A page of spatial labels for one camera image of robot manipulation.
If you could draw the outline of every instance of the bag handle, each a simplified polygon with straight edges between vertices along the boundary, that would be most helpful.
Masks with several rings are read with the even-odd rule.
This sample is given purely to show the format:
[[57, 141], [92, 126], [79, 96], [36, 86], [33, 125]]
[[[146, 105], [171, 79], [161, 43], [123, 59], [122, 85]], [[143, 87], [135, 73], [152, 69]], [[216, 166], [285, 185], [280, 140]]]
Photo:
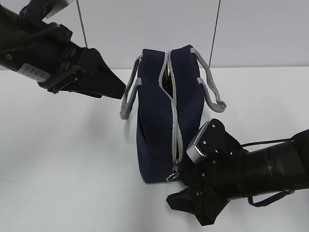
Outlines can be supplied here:
[[120, 117], [122, 120], [128, 120], [133, 108], [133, 103], [136, 99], [136, 94], [137, 94], [137, 87], [142, 85], [141, 79], [138, 78], [135, 82], [135, 85], [132, 89], [132, 93], [129, 99], [129, 102], [127, 101], [128, 95], [129, 95], [129, 91], [133, 85], [134, 82], [134, 78], [136, 76], [137, 70], [139, 69], [139, 65], [140, 65], [140, 60], [142, 58], [143, 55], [140, 55], [134, 62], [134, 66], [133, 66], [133, 70], [131, 73], [131, 77], [129, 79], [129, 82], [127, 84], [127, 87], [125, 89], [125, 93], [123, 96], [123, 100], [122, 100], [122, 105], [121, 105], [121, 111], [120, 111]]
[[209, 95], [209, 92], [208, 92], [208, 89], [207, 89], [205, 82], [203, 81], [202, 78], [198, 78], [197, 79], [198, 83], [204, 87], [204, 97], [205, 97], [205, 101], [206, 101], [207, 105], [209, 106], [210, 109], [212, 109], [216, 113], [224, 112], [225, 109], [226, 109], [226, 104], [225, 104], [224, 101], [221, 100], [219, 91], [216, 87], [216, 84], [213, 81], [212, 73], [211, 73], [211, 70], [210, 70], [208, 64], [206, 63], [206, 61], [203, 59], [201, 54], [195, 48], [191, 48], [191, 53], [196, 55], [197, 60], [199, 61], [199, 63], [205, 69], [206, 77], [207, 77], [207, 85], [212, 90], [212, 92], [214, 93], [214, 95], [216, 97], [217, 103], [213, 103], [211, 101], [211, 97]]

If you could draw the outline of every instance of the white table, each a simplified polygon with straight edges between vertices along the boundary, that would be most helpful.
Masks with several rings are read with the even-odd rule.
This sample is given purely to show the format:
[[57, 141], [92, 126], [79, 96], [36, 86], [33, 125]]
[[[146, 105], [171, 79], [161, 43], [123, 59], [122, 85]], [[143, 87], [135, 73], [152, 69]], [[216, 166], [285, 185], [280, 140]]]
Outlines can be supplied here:
[[[130, 70], [115, 71], [125, 82]], [[281, 139], [309, 128], [309, 68], [214, 69], [224, 114], [242, 143]], [[146, 185], [136, 144], [137, 104], [128, 123], [121, 101], [75, 93], [55, 96], [35, 82], [0, 72], [0, 231], [259, 232], [307, 231], [309, 191], [269, 207], [231, 202], [216, 224], [171, 211], [180, 183]]]

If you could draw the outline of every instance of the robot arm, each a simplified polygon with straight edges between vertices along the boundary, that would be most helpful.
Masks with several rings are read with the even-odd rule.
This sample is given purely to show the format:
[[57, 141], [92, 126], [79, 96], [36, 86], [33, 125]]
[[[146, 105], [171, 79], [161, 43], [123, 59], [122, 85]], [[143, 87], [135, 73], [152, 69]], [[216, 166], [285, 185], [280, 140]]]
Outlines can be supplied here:
[[32, 0], [17, 15], [0, 5], [0, 65], [27, 76], [57, 94], [122, 98], [125, 84], [100, 53], [71, 42], [72, 31], [42, 20], [72, 0]]
[[[187, 189], [168, 196], [174, 210], [194, 214], [201, 225], [214, 224], [230, 200], [248, 198], [267, 206], [295, 190], [309, 189], [309, 130], [286, 142], [248, 152], [216, 119], [202, 127], [187, 153], [195, 163], [183, 173]], [[253, 196], [279, 192], [258, 203]]]

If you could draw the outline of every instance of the handbag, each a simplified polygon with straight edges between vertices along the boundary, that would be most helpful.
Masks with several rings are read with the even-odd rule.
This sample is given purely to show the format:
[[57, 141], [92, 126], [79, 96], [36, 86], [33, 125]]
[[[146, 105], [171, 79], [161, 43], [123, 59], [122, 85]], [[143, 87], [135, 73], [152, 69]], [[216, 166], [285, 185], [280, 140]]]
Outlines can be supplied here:
[[[197, 61], [206, 70], [207, 84], [215, 94], [216, 103], [212, 103], [200, 77]], [[127, 100], [136, 73], [138, 78]], [[180, 180], [181, 172], [194, 165], [186, 149], [199, 129], [204, 101], [218, 113], [226, 108], [211, 71], [191, 45], [167, 53], [144, 49], [134, 63], [125, 90], [122, 119], [129, 119], [137, 93], [137, 154], [141, 176], [146, 183]]]

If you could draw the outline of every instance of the white background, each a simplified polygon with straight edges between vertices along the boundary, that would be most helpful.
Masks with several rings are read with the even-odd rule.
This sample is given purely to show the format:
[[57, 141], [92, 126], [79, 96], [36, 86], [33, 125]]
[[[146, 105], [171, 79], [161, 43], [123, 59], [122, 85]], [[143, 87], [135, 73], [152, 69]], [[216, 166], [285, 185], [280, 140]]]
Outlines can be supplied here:
[[[29, 0], [0, 0], [18, 13]], [[191, 44], [209, 60], [219, 0], [79, 0], [89, 47], [115, 69], [132, 68], [142, 49]], [[213, 67], [308, 66], [308, 0], [222, 0]], [[76, 2], [47, 22], [84, 46]]]
[[[309, 68], [213, 69], [228, 108], [218, 118], [242, 143], [291, 137], [309, 129]], [[115, 73], [127, 82], [130, 70]], [[0, 72], [1, 232], [304, 232], [309, 191], [266, 208], [231, 202], [216, 224], [171, 211], [165, 199], [180, 183], [146, 185], [138, 169], [131, 119], [121, 101], [75, 93], [52, 95]]]

